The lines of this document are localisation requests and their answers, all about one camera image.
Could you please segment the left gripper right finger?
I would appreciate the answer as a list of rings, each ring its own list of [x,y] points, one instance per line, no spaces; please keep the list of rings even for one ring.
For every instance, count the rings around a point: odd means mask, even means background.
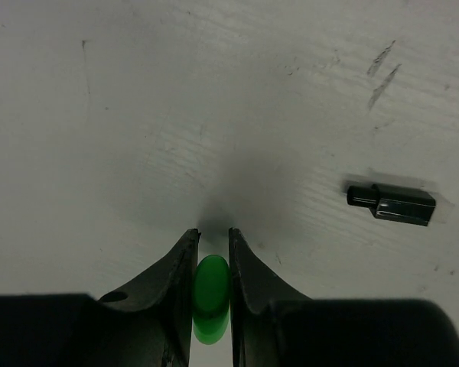
[[[420,299],[311,299],[229,229],[235,366],[459,366],[447,314]]]

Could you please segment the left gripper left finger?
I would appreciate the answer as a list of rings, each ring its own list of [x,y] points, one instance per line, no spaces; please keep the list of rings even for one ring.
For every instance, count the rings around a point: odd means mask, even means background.
[[[96,300],[0,296],[0,366],[187,366],[199,232]]]

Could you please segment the bright green highlighter cap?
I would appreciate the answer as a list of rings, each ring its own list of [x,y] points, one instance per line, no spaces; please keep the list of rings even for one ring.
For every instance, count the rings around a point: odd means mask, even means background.
[[[224,257],[208,255],[196,267],[192,310],[198,341],[204,345],[217,343],[230,318],[230,269]]]

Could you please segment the black marker cap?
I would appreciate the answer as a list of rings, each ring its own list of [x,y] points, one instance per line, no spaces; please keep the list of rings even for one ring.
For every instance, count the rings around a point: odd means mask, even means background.
[[[437,206],[426,191],[382,183],[349,186],[347,204],[367,208],[376,219],[416,226],[428,226]]]

